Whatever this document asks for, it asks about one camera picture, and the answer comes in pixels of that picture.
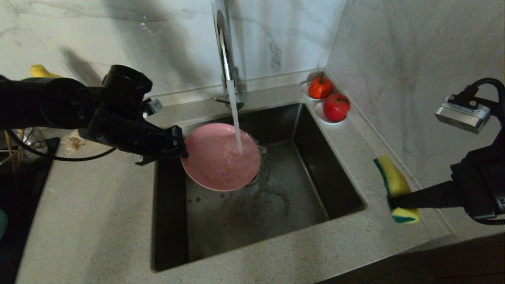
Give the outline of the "black cooktop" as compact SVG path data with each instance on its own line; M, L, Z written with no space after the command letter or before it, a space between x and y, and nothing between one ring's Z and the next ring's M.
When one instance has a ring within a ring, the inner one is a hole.
M0 165L0 209L9 218L0 240L0 284L14 284L36 209L53 161L38 158L21 163L16 174L11 164Z

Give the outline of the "stainless steel sink basin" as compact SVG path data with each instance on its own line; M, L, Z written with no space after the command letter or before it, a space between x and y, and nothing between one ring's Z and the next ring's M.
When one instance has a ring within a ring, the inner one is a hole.
M365 205L305 104L238 115L260 146L260 180L216 192L179 159L156 163L151 267L156 272L363 210Z

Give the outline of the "pink plate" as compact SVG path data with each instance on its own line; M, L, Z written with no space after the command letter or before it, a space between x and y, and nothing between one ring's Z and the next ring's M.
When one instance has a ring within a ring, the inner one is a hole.
M188 176L218 192L241 189L252 182L260 171L260 150L249 134L239 132L242 150L235 128L229 124L205 124L186 135L188 156L181 161Z

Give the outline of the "crumpled white tissue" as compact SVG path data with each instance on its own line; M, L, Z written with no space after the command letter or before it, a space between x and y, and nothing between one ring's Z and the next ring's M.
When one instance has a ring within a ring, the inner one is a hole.
M86 143L86 140L81 137L78 129L71 131L63 137L62 144L65 146L65 154L71 156L76 153L79 148Z

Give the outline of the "brown wooden chopstick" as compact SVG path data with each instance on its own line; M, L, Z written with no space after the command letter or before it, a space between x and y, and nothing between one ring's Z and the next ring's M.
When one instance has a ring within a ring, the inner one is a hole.
M25 128L21 129L19 132L19 140L23 142L24 140L24 134L25 134ZM18 156L17 156L17 163L16 166L17 168L20 168L21 162L22 162L22 156L23 156L23 148L21 146L18 146Z

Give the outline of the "yellow-capped orange dish soap bottle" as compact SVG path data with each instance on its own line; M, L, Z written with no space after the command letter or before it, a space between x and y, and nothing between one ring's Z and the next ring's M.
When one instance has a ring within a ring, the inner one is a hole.
M29 67L29 72L35 78L62 78L61 75L49 72L49 70L41 64L31 65Z

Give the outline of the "chrome kitchen faucet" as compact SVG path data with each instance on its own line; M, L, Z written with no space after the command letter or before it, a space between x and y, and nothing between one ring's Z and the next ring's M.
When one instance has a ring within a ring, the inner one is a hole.
M221 81L223 86L223 95L217 97L215 101L231 107L229 87L233 87L235 95L235 105L240 110L244 103L241 101L236 80L238 79L238 71L234 64L234 56L232 50L232 38L230 34L229 16L226 9L225 0L211 0L211 10L213 14L213 25L215 27L217 49L219 61L221 65Z

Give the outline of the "red apple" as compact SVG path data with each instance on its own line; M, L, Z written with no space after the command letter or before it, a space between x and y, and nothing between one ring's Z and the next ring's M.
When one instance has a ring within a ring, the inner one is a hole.
M323 103L324 115L332 122L340 122L346 119L350 108L350 100L341 93L328 96Z

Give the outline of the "clear glass pot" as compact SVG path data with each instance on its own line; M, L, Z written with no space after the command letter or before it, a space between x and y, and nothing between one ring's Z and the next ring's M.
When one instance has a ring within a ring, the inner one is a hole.
M12 132L19 139L20 129L13 129ZM31 149L42 153L48 153L48 146L46 144L46 139L38 128L25 128L23 143L29 146ZM11 144L13 150L18 154L18 144L11 138ZM4 164L5 159L8 157L7 153L7 143L5 139L5 131L0 131L0 165ZM31 153L23 148L23 156L21 163L32 163L40 158L40 156Z

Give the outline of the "yellow sponge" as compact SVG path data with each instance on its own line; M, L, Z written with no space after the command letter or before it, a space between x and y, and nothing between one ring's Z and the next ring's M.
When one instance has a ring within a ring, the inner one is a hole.
M406 194L412 193L411 187L406 181L405 176L397 166L387 156L380 156L374 159L386 189L386 198L392 201ZM398 206L389 206L391 217L397 224L415 224L420 221L418 209L405 209Z

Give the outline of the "orange-red tomato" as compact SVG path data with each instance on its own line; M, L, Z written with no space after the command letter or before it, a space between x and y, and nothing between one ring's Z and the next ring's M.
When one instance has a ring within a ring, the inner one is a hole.
M308 94L313 99L326 99L330 96L333 88L333 83L330 79L318 76L309 84Z

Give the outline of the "small white dish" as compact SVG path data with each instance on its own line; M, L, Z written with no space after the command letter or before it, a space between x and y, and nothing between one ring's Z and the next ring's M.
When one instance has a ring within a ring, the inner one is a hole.
M313 98L313 97L310 97L310 94L309 94L309 88L310 88L310 85L311 85L311 82L305 82L301 85L301 93L307 98L309 99L310 101L314 101L314 102L322 102L324 101L326 98L322 98L322 99L316 99L316 98Z
M317 104L314 105L314 113L319 118L319 120L322 121L326 125L339 125L339 124L343 123L343 121L345 121L348 118L346 116L343 119L338 120L338 121L333 121L333 120L328 119L326 117L326 115L324 114L324 103L323 102L318 102Z

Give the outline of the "running water stream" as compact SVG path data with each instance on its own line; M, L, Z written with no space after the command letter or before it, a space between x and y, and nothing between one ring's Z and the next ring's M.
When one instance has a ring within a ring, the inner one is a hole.
M228 98L230 102L230 107L232 111L233 118L233 126L235 130L235 140L238 147L238 153L243 154L242 140L241 140L241 132L239 128L239 119L238 119L238 101L235 95L235 85L233 80L226 80L226 87L228 92Z

